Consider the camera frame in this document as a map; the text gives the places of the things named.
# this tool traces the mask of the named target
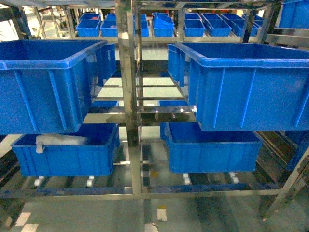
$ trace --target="steel shelf rail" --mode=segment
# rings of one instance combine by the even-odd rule
[[[271,213],[278,210],[282,203],[289,199],[294,186],[302,179],[302,175],[309,166],[308,157],[309,149],[304,153],[302,159],[292,171],[285,183],[270,182],[246,183],[246,184],[229,184],[229,185],[181,185],[181,186],[149,186],[147,181],[142,178],[142,166],[150,164],[143,152],[141,140],[142,126],[158,125],[159,122],[172,121],[195,121],[195,107],[148,107],[143,106],[144,100],[156,100],[158,98],[143,96],[143,73],[141,43],[147,40],[141,38],[140,17],[136,17],[137,39],[133,36],[133,12],[140,14],[141,9],[176,9],[178,10],[179,28],[176,41],[184,41],[186,38],[183,34],[184,8],[212,8],[212,9],[247,9],[246,27],[243,38],[239,42],[250,41],[249,35],[253,24],[253,19],[258,9],[266,9],[266,19],[262,25],[262,32],[258,41],[263,43],[268,40],[268,35],[272,33],[274,22],[277,19],[280,1],[278,0],[35,0],[27,1],[33,3],[33,6],[46,7],[49,3],[63,7],[70,36],[73,38],[72,15],[70,9],[80,8],[80,4],[85,4],[87,8],[116,8],[117,25],[118,25],[118,45],[122,74],[122,89],[124,107],[111,108],[92,108],[87,115],[84,123],[109,123],[117,122],[126,125],[127,132],[127,153],[129,162],[125,165],[130,166],[131,186],[114,188],[37,188],[28,189],[26,187],[16,189],[0,189],[0,198],[17,199],[21,198],[26,201],[61,201],[61,200],[124,200],[124,199],[153,199],[153,198],[187,198],[187,197],[220,197],[220,196],[252,196],[252,195],[277,195],[276,200],[272,203],[269,210],[263,213],[263,218],[268,217]],[[23,1],[0,0],[3,4],[19,5]],[[137,64],[135,61],[135,50],[137,47]],[[263,174],[263,168],[258,164],[258,170]],[[9,178],[0,179],[0,186],[5,186]],[[10,217],[7,212],[0,207],[0,220],[4,221]]]

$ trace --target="storage rack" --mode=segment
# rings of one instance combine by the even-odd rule
[[[13,4],[13,1],[0,0],[3,4]],[[15,1],[14,6],[23,5],[23,1]],[[129,165],[131,171],[132,187],[103,187],[103,188],[44,188],[47,181],[43,182],[36,189],[27,188],[26,182],[29,178],[23,179],[22,184],[18,184],[19,188],[5,188],[10,180],[13,179],[19,170],[18,164],[12,152],[9,152],[1,161],[8,163],[3,168],[0,186],[0,197],[2,199],[23,199],[25,201],[61,201],[61,200],[124,200],[124,199],[153,199],[153,198],[188,198],[188,197],[220,197],[220,196],[252,196],[252,195],[277,195],[275,201],[270,208],[262,212],[262,217],[266,218],[275,210],[277,210],[283,202],[294,196],[303,183],[303,177],[307,173],[309,167],[309,149],[303,154],[303,157],[295,167],[288,173],[288,177],[284,175],[278,177],[278,181],[272,181],[274,176],[267,170],[263,169],[263,161],[258,160],[257,175],[264,178],[266,184],[246,183],[246,184],[221,184],[221,185],[181,185],[181,186],[149,186],[149,179],[142,177],[141,172],[149,170],[152,164],[148,160],[147,154],[142,151],[141,129],[142,126],[159,125],[160,122],[190,122],[195,121],[194,106],[160,107],[160,106],[143,106],[145,100],[165,100],[165,99],[183,99],[183,98],[162,98],[162,97],[144,97],[143,89],[146,87],[162,87],[156,85],[144,85],[143,78],[153,77],[151,73],[146,71],[149,66],[155,64],[154,61],[142,61],[142,44],[141,42],[150,43],[174,43],[174,42],[239,42],[238,37],[215,38],[185,38],[183,32],[184,25],[184,9],[246,9],[247,18],[245,23],[245,33],[240,42],[259,42],[284,44],[287,46],[309,47],[308,30],[295,29],[274,29],[276,19],[279,14],[281,3],[277,0],[89,0],[89,1],[72,1],[72,0],[36,0],[33,1],[35,7],[62,6],[66,13],[66,20],[69,26],[69,34],[71,38],[77,39],[73,30],[72,16],[70,9],[82,8],[81,4],[86,4],[85,8],[101,8],[116,9],[118,38],[117,41],[108,38],[109,42],[118,42],[120,64],[122,73],[122,90],[124,107],[106,107],[99,111],[90,110],[84,123],[120,123],[125,124],[127,132],[127,151],[129,162],[119,162],[116,165]],[[178,37],[173,38],[142,38],[140,15],[141,9],[170,9],[178,11]],[[257,10],[265,9],[265,20],[261,28],[261,32],[256,40],[249,37],[253,24],[254,15]],[[136,39],[133,37],[133,11],[136,14]],[[137,59],[134,58],[134,47],[136,47]],[[99,101],[118,100],[117,98],[98,98]],[[279,138],[276,132],[260,132],[266,141],[268,148],[276,151],[275,140],[271,138]],[[293,146],[286,143],[283,149],[293,149]],[[285,151],[277,151],[277,155],[286,162],[284,157]],[[67,179],[68,185],[72,182],[72,178]],[[11,218],[11,214],[0,208],[0,220],[7,221]]]

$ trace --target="blue plastic crate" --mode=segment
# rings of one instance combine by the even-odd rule
[[[187,37],[203,37],[205,27],[201,20],[185,20],[184,33]]]
[[[167,123],[169,169],[174,173],[251,172],[262,140],[251,131],[203,132],[198,123]]]
[[[154,20],[154,27],[157,29],[174,29],[174,22],[170,17],[164,14],[156,14]]]
[[[0,134],[78,131],[115,71],[115,45],[107,41],[0,43]]]
[[[234,34],[236,36],[239,36],[241,37],[244,33],[243,29],[244,29],[244,26],[245,26],[245,21],[244,20],[234,20],[232,21],[232,30],[234,32]],[[251,29],[251,33],[250,33],[250,36],[256,36],[257,35],[257,32],[258,32],[258,27],[253,24],[252,25],[252,29]]]
[[[198,13],[185,13],[184,19],[202,20]]]
[[[117,23],[113,20],[105,20],[101,24],[102,36],[104,37],[117,37]]]
[[[155,37],[173,37],[174,36],[174,28],[156,28],[154,26],[154,36]]]
[[[83,19],[76,27],[79,37],[98,37],[100,20]]]
[[[212,37],[227,37],[231,32],[231,27],[223,20],[205,20],[205,27]]]
[[[159,101],[159,106],[187,106],[188,103],[185,100],[166,100],[166,101]],[[166,140],[165,129],[166,129],[166,122],[160,123],[160,138]]]
[[[89,145],[45,145],[36,153],[37,135],[24,135],[12,144],[23,176],[100,176],[113,172],[113,156],[120,145],[117,124],[83,124],[68,135],[90,139]]]
[[[205,20],[222,20],[219,15],[217,15],[217,14],[208,14],[208,13],[201,14],[201,18],[202,18],[203,22]]]
[[[96,13],[83,13],[79,20],[83,19],[101,20],[101,15]]]
[[[243,14],[243,15],[242,15],[242,18],[245,19],[246,16],[247,16],[246,14]],[[255,17],[254,17],[254,21],[263,21],[263,20],[264,20],[264,18],[258,16],[257,14],[256,14]]]
[[[308,51],[244,43],[174,46],[178,79],[188,73],[188,102],[197,106],[203,131],[309,130]]]
[[[309,29],[309,0],[285,1],[279,28]]]
[[[116,14],[107,14],[105,20],[116,21]]]
[[[237,14],[221,14],[221,18],[231,27],[233,28],[232,22],[234,20],[243,20],[242,17],[238,16]]]

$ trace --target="metal pole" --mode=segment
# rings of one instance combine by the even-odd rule
[[[140,143],[137,117],[132,0],[115,0],[126,134],[133,195],[141,194]]]
[[[140,0],[135,1],[135,28],[136,28],[136,67],[138,85],[143,85],[143,63],[142,63],[142,34],[141,34],[141,2]],[[144,96],[143,88],[138,88],[138,96],[141,98]],[[143,106],[144,101],[139,100],[139,106]]]
[[[50,14],[52,15],[52,20],[53,20],[54,25],[55,25],[55,30],[56,30],[57,37],[60,38],[59,30],[58,30],[58,26],[57,26],[57,22],[56,22],[56,19],[55,19],[53,8],[50,10]]]
[[[253,23],[254,23],[255,15],[256,15],[256,10],[248,10],[247,11],[245,25],[243,27],[244,29],[243,29],[242,37],[241,37],[241,40],[240,40],[241,43],[248,43],[249,42],[249,38],[250,38]]]
[[[42,30],[42,36],[44,39],[46,39],[46,33],[45,33],[45,30],[44,30],[44,27],[43,27],[43,23],[42,23],[42,19],[41,19],[41,16],[40,16],[40,13],[39,13],[39,10],[37,7],[34,7],[34,13],[38,19],[38,22],[39,22],[39,30],[41,29]]]
[[[184,41],[184,8],[178,10],[178,42]]]
[[[278,211],[279,208],[282,206],[283,202],[289,200],[291,190],[292,190],[291,196],[293,195],[294,184],[298,183],[297,180],[301,178],[303,171],[307,168],[309,164],[308,156],[309,156],[309,147],[307,148],[303,157],[300,159],[300,161],[292,171],[290,177],[285,182],[284,186],[281,189],[281,192],[276,197],[275,201],[272,203],[267,212],[265,212],[262,215],[264,220],[266,220],[266,218],[269,217],[271,214],[273,214],[275,211]]]
[[[265,11],[264,21],[260,30],[258,43],[264,44],[268,34],[271,34],[275,28],[275,24],[280,12],[281,4],[276,3],[267,7]]]

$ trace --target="floor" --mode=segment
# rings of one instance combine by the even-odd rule
[[[47,24],[47,33],[54,29]],[[167,59],[167,49],[151,45],[143,50],[144,59]],[[110,79],[100,93],[101,97],[120,97],[120,88],[108,88],[108,85],[120,85],[120,78]],[[145,85],[170,85],[168,78],[145,78]],[[145,96],[181,96],[176,88],[145,89]],[[145,105],[157,105],[157,101],[146,101]],[[121,140],[126,139],[125,128],[120,129]],[[1,155],[18,135],[2,141]],[[159,127],[143,129],[143,139],[159,138]],[[171,174],[166,164],[157,166],[158,179],[166,185],[181,184],[181,178]],[[127,185],[130,178],[124,177]],[[260,217],[260,206],[265,198],[221,197],[195,199],[153,199],[127,201],[62,201],[26,203],[22,214],[11,232],[304,232],[309,228],[309,190],[302,190],[287,206],[274,213],[266,221]],[[166,208],[167,221],[158,221],[158,208]]]

